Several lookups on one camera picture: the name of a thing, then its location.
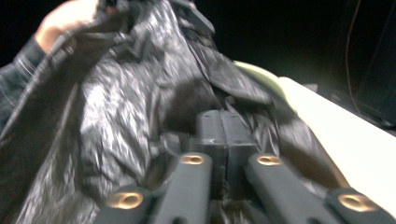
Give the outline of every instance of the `cable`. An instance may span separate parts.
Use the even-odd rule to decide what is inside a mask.
[[[348,31],[347,37],[346,37],[346,79],[347,79],[347,86],[348,86],[348,89],[349,89],[350,98],[352,99],[352,103],[355,106],[356,110],[358,111],[359,117],[362,118],[361,112],[359,111],[358,105],[356,104],[355,99],[353,97],[352,87],[351,87],[351,84],[350,84],[349,65],[348,65],[349,64],[348,52],[349,52],[350,37],[352,35],[353,27],[355,25],[355,20],[356,20],[356,17],[358,16],[358,12],[359,12],[359,8],[360,7],[361,7],[361,0],[359,0],[358,4],[356,5],[355,12],[354,12],[353,18],[352,18],[352,22],[350,23],[349,31]]]

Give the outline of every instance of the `metal ring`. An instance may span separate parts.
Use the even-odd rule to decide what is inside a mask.
[[[371,212],[378,210],[378,205],[364,195],[342,194],[338,196],[340,203],[357,212]]]
[[[200,165],[204,163],[204,158],[201,156],[195,156],[195,155],[189,155],[189,156],[183,156],[181,158],[181,162],[185,164],[190,164],[190,165]]]
[[[260,156],[257,158],[257,162],[261,165],[280,165],[282,163],[281,160],[275,156]]]
[[[110,196],[106,204],[109,207],[120,209],[133,209],[143,202],[143,195],[138,192],[116,193]]]

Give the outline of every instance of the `plaid sleeve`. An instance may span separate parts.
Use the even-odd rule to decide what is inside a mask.
[[[13,63],[0,68],[0,133],[44,56],[44,51],[31,38]]]

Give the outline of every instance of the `trash bag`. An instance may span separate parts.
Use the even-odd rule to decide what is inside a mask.
[[[92,223],[119,187],[161,178],[150,167],[175,157],[196,116],[211,109],[238,113],[261,150],[287,160],[317,195],[343,185],[287,103],[169,1],[120,1],[119,9],[64,35],[26,87],[0,138],[3,223]],[[226,202],[212,220],[248,223]]]

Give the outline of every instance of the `person's arm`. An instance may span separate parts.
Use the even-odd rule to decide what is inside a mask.
[[[75,0],[61,4],[41,22],[34,37],[18,53],[13,63],[0,68],[0,133],[27,83],[56,39],[70,28],[92,21],[97,4],[98,0]]]

